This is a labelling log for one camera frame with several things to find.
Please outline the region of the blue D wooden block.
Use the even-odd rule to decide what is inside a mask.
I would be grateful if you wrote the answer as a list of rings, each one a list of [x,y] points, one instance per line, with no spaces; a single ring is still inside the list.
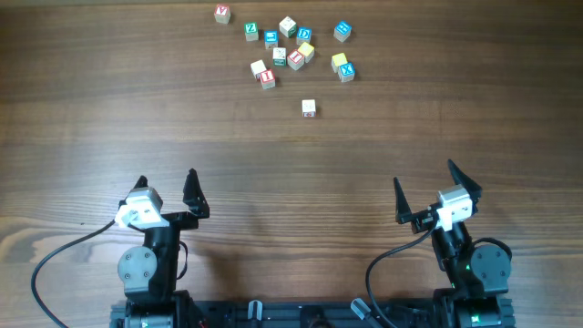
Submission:
[[[296,44],[301,46],[303,43],[310,43],[312,38],[312,30],[308,27],[301,26],[296,33]]]

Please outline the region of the yellow wooden block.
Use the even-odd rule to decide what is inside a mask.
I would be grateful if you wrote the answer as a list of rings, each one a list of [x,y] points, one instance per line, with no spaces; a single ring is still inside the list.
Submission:
[[[309,63],[314,56],[315,48],[308,42],[303,42],[299,47],[298,51],[300,54],[303,55],[304,61]]]
[[[348,63],[347,57],[344,53],[339,53],[332,56],[331,65],[334,73],[337,73],[342,65]]]

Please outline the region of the yellow wooden block centre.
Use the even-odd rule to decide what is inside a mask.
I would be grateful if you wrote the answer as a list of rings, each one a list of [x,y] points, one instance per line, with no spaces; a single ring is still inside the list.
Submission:
[[[308,42],[303,42],[299,47],[298,51],[300,54],[303,55],[304,61],[309,63],[314,56],[315,48]]]

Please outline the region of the white red wooden block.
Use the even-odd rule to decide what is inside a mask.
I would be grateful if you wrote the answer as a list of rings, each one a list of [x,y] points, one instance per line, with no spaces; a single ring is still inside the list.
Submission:
[[[259,80],[261,77],[261,73],[267,70],[264,62],[260,59],[258,61],[252,62],[250,64],[251,73],[253,74],[256,80]]]

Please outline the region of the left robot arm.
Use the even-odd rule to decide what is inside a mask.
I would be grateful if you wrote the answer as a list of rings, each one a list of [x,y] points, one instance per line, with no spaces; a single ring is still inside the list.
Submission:
[[[163,214],[163,200],[142,176],[118,207],[115,223],[144,233],[143,244],[124,252],[118,276],[127,298],[111,308],[110,326],[116,328],[200,328],[207,320],[189,292],[177,289],[186,273],[179,268],[179,252],[188,247],[182,231],[196,230],[199,220],[210,216],[195,169],[190,169],[183,188],[188,209]]]

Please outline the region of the red V wooden block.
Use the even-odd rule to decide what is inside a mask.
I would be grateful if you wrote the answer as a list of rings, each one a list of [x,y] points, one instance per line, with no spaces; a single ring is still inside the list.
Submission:
[[[230,7],[228,5],[218,4],[214,11],[215,20],[221,24],[228,24],[230,21]]]

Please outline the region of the green picture wooden block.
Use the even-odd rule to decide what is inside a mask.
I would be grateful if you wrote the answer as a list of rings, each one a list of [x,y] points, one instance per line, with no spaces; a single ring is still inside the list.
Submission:
[[[272,49],[272,62],[275,66],[285,67],[287,65],[287,50],[285,47],[274,47]]]

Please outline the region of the red framed I block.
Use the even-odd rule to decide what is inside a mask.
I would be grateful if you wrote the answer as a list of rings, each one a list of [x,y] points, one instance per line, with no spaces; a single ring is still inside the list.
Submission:
[[[305,57],[298,49],[294,49],[287,56],[287,64],[293,70],[299,70],[305,64]]]

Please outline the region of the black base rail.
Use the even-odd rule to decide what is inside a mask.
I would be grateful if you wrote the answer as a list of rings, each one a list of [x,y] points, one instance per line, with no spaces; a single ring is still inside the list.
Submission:
[[[398,327],[515,328],[509,299],[446,302],[393,299],[379,305]],[[196,302],[180,320],[169,308],[111,309],[111,327],[385,327],[383,316],[361,299],[347,302]]]

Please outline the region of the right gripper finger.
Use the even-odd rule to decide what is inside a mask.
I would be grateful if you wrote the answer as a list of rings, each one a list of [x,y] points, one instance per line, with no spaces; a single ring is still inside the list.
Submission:
[[[411,221],[412,212],[408,201],[404,195],[401,183],[397,177],[394,177],[394,193],[395,193],[395,220],[396,221]]]
[[[447,161],[447,166],[454,183],[464,187],[472,200],[479,200],[482,197],[482,187],[469,178],[451,159]]]

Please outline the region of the red I wooden block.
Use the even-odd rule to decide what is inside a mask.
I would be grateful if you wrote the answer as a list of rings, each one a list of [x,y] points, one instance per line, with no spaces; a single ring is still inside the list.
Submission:
[[[271,69],[260,73],[260,82],[263,89],[269,89],[276,86],[276,79]]]

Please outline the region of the white number wooden block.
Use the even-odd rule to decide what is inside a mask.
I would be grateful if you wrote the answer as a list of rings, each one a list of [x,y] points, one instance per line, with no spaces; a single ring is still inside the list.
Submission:
[[[304,99],[302,101],[302,115],[305,118],[313,118],[316,116],[316,104],[314,99]]]

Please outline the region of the blue X wooden block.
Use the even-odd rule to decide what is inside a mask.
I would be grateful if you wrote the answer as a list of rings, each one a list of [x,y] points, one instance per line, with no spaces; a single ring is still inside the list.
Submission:
[[[352,81],[355,77],[355,69],[353,64],[348,62],[338,67],[338,75],[340,80],[345,83]]]

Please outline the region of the white green wooden block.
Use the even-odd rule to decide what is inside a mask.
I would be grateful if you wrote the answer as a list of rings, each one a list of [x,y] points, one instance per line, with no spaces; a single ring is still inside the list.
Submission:
[[[289,16],[283,18],[279,23],[280,32],[288,38],[291,38],[297,31],[297,23]]]

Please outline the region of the blue symbol wooden block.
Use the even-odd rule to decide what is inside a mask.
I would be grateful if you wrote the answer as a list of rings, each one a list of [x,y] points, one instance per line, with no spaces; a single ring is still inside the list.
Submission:
[[[345,42],[352,32],[352,26],[345,21],[340,21],[333,30],[333,36],[340,42]]]

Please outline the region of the blue S wooden block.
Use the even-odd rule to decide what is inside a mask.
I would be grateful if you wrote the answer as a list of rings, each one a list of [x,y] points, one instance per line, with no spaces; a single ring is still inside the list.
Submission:
[[[277,47],[279,44],[278,32],[276,30],[265,30],[263,39],[266,49]]]

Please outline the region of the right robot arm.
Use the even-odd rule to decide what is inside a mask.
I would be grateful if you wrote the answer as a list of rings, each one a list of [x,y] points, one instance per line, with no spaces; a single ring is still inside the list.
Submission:
[[[413,233],[427,232],[438,266],[451,283],[437,289],[424,305],[429,327],[514,327],[508,293],[512,251],[494,238],[473,239],[465,221],[477,214],[482,188],[452,161],[447,162],[454,186],[437,192],[437,202],[413,212],[399,179],[394,179],[395,220],[409,223]]]

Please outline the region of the yellow wooden block right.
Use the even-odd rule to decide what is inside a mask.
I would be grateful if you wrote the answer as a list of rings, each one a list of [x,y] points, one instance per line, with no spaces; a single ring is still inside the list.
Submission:
[[[331,65],[334,73],[337,73],[342,65],[348,63],[347,57],[344,53],[339,53],[332,56]]]

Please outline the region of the green Z wooden block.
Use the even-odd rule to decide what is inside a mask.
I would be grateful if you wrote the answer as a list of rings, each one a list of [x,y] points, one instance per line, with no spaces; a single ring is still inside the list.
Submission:
[[[244,24],[245,39],[250,41],[259,40],[259,28],[256,22],[248,22]]]

